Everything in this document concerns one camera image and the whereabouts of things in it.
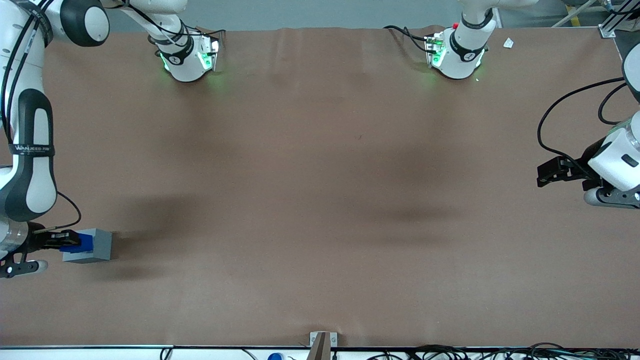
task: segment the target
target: gray wall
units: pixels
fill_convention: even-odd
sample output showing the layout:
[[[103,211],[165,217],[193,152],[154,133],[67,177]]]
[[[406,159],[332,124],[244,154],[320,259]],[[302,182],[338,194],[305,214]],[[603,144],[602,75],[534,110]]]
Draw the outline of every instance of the gray wall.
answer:
[[[526,10],[503,12],[505,26],[548,26],[566,15],[560,0],[540,0]],[[455,0],[190,0],[180,15],[190,25],[208,29],[280,28],[423,28],[451,25],[460,19]],[[114,31],[141,31],[117,10],[109,12]]]

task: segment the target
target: metal bracket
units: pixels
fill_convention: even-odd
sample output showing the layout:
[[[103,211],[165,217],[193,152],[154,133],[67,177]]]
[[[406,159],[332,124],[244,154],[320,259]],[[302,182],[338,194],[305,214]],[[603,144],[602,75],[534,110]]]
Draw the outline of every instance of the metal bracket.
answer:
[[[316,331],[309,334],[311,340],[311,350],[307,360],[330,360],[331,347],[338,346],[338,333]]]
[[[622,6],[618,7],[619,12],[626,12],[629,10],[634,10],[638,8],[640,5],[640,0],[627,0]],[[598,30],[600,31],[600,36],[602,38],[614,38],[616,37],[615,31],[618,25],[624,20],[627,20],[631,14],[626,15],[616,15],[611,14],[604,22],[598,25]]]
[[[310,332],[309,333],[309,346],[310,347],[314,346],[314,341],[316,340],[316,337],[318,336],[318,334],[320,334],[321,332],[325,332],[325,333],[329,334],[329,340],[331,340],[329,342],[329,344],[330,344],[331,347],[338,346],[338,333],[337,332],[314,331],[314,332]]]
[[[613,31],[613,30],[606,31],[602,24],[598,25],[598,31],[600,32],[600,37],[601,38],[615,38],[616,37],[615,31]]]

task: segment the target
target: robotic arm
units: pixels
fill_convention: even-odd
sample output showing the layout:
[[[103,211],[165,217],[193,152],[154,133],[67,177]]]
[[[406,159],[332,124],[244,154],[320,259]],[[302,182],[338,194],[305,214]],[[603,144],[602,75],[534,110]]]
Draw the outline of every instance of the robotic arm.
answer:
[[[194,81],[214,69],[218,39],[186,26],[176,15],[187,7],[187,0],[102,0],[102,4],[119,8],[149,33],[164,68],[176,80]]]
[[[480,66],[486,42],[496,27],[492,8],[515,9],[531,6],[538,0],[458,0],[462,18],[457,28],[447,28],[427,38],[429,66],[444,76],[464,79]]]
[[[629,90],[640,102],[640,45],[623,63]],[[640,209],[640,111],[615,125],[577,160],[558,156],[538,167],[538,187],[583,179],[584,200],[594,206]]]
[[[30,252],[81,245],[82,236],[73,231],[55,233],[58,227],[32,222],[58,196],[52,107],[42,67],[53,38],[102,45],[109,36],[104,5],[121,9],[149,32],[176,80],[194,81],[214,68],[217,39],[185,26],[176,15],[186,0],[0,0],[0,110],[12,154],[12,165],[0,167],[0,277],[44,271],[46,262],[26,261]]]

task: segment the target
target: blue object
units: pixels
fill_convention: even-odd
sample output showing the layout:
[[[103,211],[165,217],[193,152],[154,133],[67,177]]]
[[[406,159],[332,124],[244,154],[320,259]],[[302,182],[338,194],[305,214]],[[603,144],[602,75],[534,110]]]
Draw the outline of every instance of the blue object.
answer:
[[[61,246],[60,251],[68,252],[69,254],[77,254],[78,252],[93,250],[93,236],[78,233],[78,238],[80,238],[80,245]]]
[[[100,229],[78,231],[82,245],[76,249],[62,250],[62,261],[67,263],[88,264],[111,260],[111,233]]]

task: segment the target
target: black cable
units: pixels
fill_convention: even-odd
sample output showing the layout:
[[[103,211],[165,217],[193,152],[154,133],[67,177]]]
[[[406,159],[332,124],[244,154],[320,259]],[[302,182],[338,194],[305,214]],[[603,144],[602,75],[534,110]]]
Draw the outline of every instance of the black cable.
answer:
[[[596,354],[580,354],[579,352],[577,352],[575,349],[573,350],[573,352],[570,352],[568,350],[562,349],[549,349],[549,351],[551,352],[557,352],[559,351],[560,354],[562,355],[568,355],[568,356],[574,356],[574,357],[579,357],[581,359],[603,359],[602,356],[598,356]]]
[[[6,114],[6,121],[7,123],[9,123],[9,125],[11,124],[11,108],[13,107],[13,95],[15,93],[15,88],[18,85],[18,80],[20,79],[20,74],[22,73],[22,68],[24,67],[24,64],[26,64],[27,62],[27,57],[29,56],[29,52],[31,50],[31,46],[33,45],[33,40],[37,34],[37,30],[38,26],[40,25],[40,21],[38,19],[35,19],[35,23],[33,25],[33,29],[34,31],[31,32],[31,36],[29,37],[28,41],[28,45],[25,48],[24,53],[22,54],[22,58],[20,59],[20,63],[18,63],[18,67],[17,69],[15,69],[15,75],[13,77],[13,81],[11,83],[11,88],[9,89],[9,99],[7,101],[7,108],[9,109],[9,112]],[[9,141],[9,143],[13,143],[13,139],[11,137],[11,132],[9,132],[7,140]]]
[[[624,88],[626,86],[627,86],[627,83],[618,85],[615,89],[611,90],[611,92],[608,93],[607,96],[605,96],[604,100],[602,100],[602,102],[600,103],[600,106],[598,107],[598,119],[600,119],[600,121],[603,122],[604,124],[607,124],[607,125],[618,125],[620,123],[620,121],[608,121],[608,120],[604,119],[604,117],[602,116],[602,112],[604,111],[604,107],[607,104],[607,101],[609,101],[609,99],[616,92],[618,92],[620,89],[622,89],[622,88]]]
[[[160,360],[168,360],[172,352],[173,352],[173,348],[164,348],[160,350]]]
[[[11,138],[11,124],[8,121],[7,114],[11,113],[11,109],[8,111],[5,109],[6,103],[4,101],[4,92],[6,91],[6,86],[9,82],[9,73],[13,70],[13,61],[15,60],[16,55],[18,54],[18,50],[20,49],[20,45],[24,40],[24,35],[26,35],[27,31],[29,31],[29,27],[31,23],[35,20],[34,16],[30,16],[27,22],[24,24],[22,31],[18,34],[18,39],[15,41],[15,45],[13,46],[13,50],[9,55],[9,60],[6,63],[6,68],[4,70],[4,76],[2,80],[2,86],[0,86],[0,108],[2,108],[2,125],[4,127],[4,134],[6,135],[6,139],[9,143],[12,143],[13,140]]]
[[[425,48],[423,48],[422,46],[420,46],[420,44],[418,44],[418,42],[416,42],[416,40],[424,41],[424,37],[419,37],[419,36],[417,36],[417,35],[411,34],[411,32],[409,31],[409,28],[407,28],[406,26],[405,26],[403,29],[400,29],[400,28],[398,28],[398,27],[397,27],[397,26],[395,26],[395,25],[388,25],[388,26],[385,26],[385,27],[384,27],[384,29],[393,29],[393,30],[398,30],[402,35],[404,35],[404,36],[408,37],[409,39],[411,39],[411,41],[413,42],[413,44],[414,44],[418,49],[420,49],[420,50],[422,50],[422,51],[424,51],[425,53],[428,53],[428,54],[435,54],[435,53],[436,53],[436,52],[435,52],[435,51],[433,51],[433,50],[428,50],[428,49],[425,49]]]
[[[420,347],[414,348],[410,356],[410,359],[415,360],[415,352],[423,352],[422,360],[434,360],[440,355],[444,355],[448,358],[448,360],[469,360],[469,356],[467,352],[463,348],[449,347],[443,345],[423,345]],[[483,359],[490,357],[492,354],[488,354],[484,356]]]
[[[582,171],[583,173],[585,173],[589,178],[591,179],[596,179],[595,176],[592,176],[591,173],[589,173],[587,170],[585,170],[580,164],[578,164],[577,161],[575,161],[575,159],[573,159],[571,156],[567,155],[566,153],[560,151],[560,150],[556,150],[553,149],[549,146],[546,146],[543,142],[542,142],[542,125],[545,123],[545,120],[547,119],[547,117],[549,116],[549,114],[551,113],[551,111],[560,103],[563,102],[566,98],[573,96],[579,92],[583,92],[585,90],[589,90],[591,88],[595,88],[598,86],[602,86],[602,85],[606,85],[606,84],[611,84],[611,83],[617,83],[619,81],[624,81],[624,78],[614,78],[614,79],[609,79],[609,80],[604,80],[604,81],[599,81],[597,83],[593,83],[591,85],[587,85],[587,86],[583,86],[577,90],[574,90],[572,92],[569,92],[568,94],[562,96],[560,99],[556,100],[551,106],[549,106],[549,109],[547,109],[547,111],[545,112],[544,115],[542,115],[542,119],[540,119],[540,123],[538,124],[538,144],[540,145],[540,147],[542,147],[543,149],[545,149],[546,151],[549,152],[553,152],[554,154],[558,154],[560,156],[564,156],[567,160],[571,161],[571,163],[573,164],[573,166],[577,167],[578,169],[580,169],[580,171]]]
[[[38,6],[41,7],[42,11],[44,12],[49,7],[49,5],[51,5],[52,2],[53,0],[42,0],[38,3]],[[4,135],[6,136],[8,143],[13,143],[13,138],[11,136],[11,108],[13,105],[13,94],[15,92],[15,87],[17,86],[18,80],[20,78],[20,73],[22,72],[22,68],[24,67],[24,64],[27,61],[27,57],[29,54],[27,51],[25,51],[24,54],[22,55],[22,58],[20,59],[18,67],[15,70],[15,75],[13,76],[13,81],[12,81],[7,102],[4,101],[4,93],[6,92],[6,87],[9,82],[9,73],[13,70],[13,62],[15,61],[15,57],[18,55],[18,50],[20,49],[20,45],[22,45],[22,42],[24,41],[24,37],[27,31],[29,31],[31,23],[34,20],[35,20],[35,25],[33,26],[32,36],[31,36],[31,39],[29,39],[29,41],[32,42],[33,37],[35,37],[35,35],[37,34],[40,21],[36,19],[33,15],[31,15],[29,16],[29,19],[27,20],[25,25],[22,27],[22,31],[18,35],[18,38],[16,39],[16,42],[11,51],[11,55],[9,55],[9,59],[6,65],[8,68],[5,69],[2,86],[0,86],[0,94],[2,95],[2,99],[0,101],[0,107],[2,108],[2,112],[1,112],[2,125],[4,127]]]
[[[384,352],[384,353],[382,353],[380,355],[372,356],[372,357],[368,358],[367,360],[377,360],[379,357],[386,357],[386,358],[393,357],[396,360],[405,360],[402,357],[399,357],[398,355],[389,354],[389,352]]]
[[[564,350],[564,348],[558,344],[555,343],[537,343],[537,344],[533,344],[529,347],[529,357],[531,358],[531,360],[535,360],[536,358],[547,358],[547,359],[555,359],[557,358],[557,356],[552,355],[549,353],[547,348],[542,348],[540,349],[540,351],[537,351],[537,349],[543,345],[547,345],[547,346],[552,346],[554,348],[559,348]]]
[[[485,360],[485,359],[488,359],[491,356],[493,356],[492,360],[495,360],[495,357],[501,352],[503,352],[502,349],[500,349],[498,351],[490,352],[489,354],[481,356],[478,360]]]
[[[613,357],[615,357],[617,360],[624,360],[624,359],[625,359],[625,357],[624,357],[621,353],[619,353],[619,352],[617,352],[617,351],[614,351],[614,350],[612,350],[612,349],[606,348],[606,349],[603,349],[603,351],[604,351],[605,353],[611,354],[611,355],[612,355]]]
[[[78,214],[78,219],[70,224],[67,225],[59,225],[59,226],[54,226],[52,228],[52,230],[58,230],[58,229],[64,229],[66,227],[72,227],[73,225],[78,224],[81,220],[82,220],[82,211],[80,211],[80,208],[78,208],[78,205],[75,204],[75,202],[71,199],[69,199],[68,196],[66,196],[65,194],[58,192],[58,195],[62,196],[66,201],[69,202],[69,204],[71,204],[71,206],[74,207],[74,209],[76,209],[76,213]]]
[[[411,34],[409,31],[405,32],[404,29],[406,29],[406,26],[404,27],[404,29],[398,28],[395,25],[387,25],[385,26],[383,29],[393,29],[393,30],[397,30],[400,31],[404,36],[406,37],[412,37],[416,40],[423,40],[424,41],[424,37],[419,37],[417,35]]]
[[[243,348],[242,348],[242,349],[240,349],[240,350],[242,350],[242,351],[246,352],[246,353],[247,353],[247,355],[251,356],[251,358],[252,358],[253,360],[258,360],[258,358],[257,358],[257,357],[255,357],[252,353],[250,353],[247,349],[243,349]]]
[[[613,5],[612,5],[612,6],[611,6],[611,8],[608,8],[608,9],[607,9],[607,11],[608,11],[610,14],[613,14],[613,15],[629,15],[629,14],[632,14],[632,13],[639,13],[639,12],[640,12],[640,8],[638,8],[638,9],[631,9],[631,10],[627,10],[627,11],[624,11],[624,12],[619,12],[619,11],[615,10],[615,9],[613,8]]]

